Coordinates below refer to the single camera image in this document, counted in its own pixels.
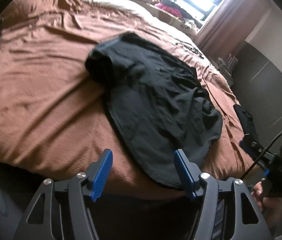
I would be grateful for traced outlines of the person's right hand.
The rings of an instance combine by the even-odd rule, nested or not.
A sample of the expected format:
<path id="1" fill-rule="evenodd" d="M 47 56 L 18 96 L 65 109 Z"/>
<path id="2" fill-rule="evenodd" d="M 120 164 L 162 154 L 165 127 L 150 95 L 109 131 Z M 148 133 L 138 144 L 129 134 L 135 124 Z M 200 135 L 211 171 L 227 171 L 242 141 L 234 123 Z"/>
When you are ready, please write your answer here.
<path id="1" fill-rule="evenodd" d="M 253 196 L 259 209 L 262 211 L 271 235 L 274 236 L 282 211 L 282 199 L 263 197 L 263 194 L 264 189 L 262 187 L 262 183 L 256 183 L 253 186 L 251 195 Z"/>

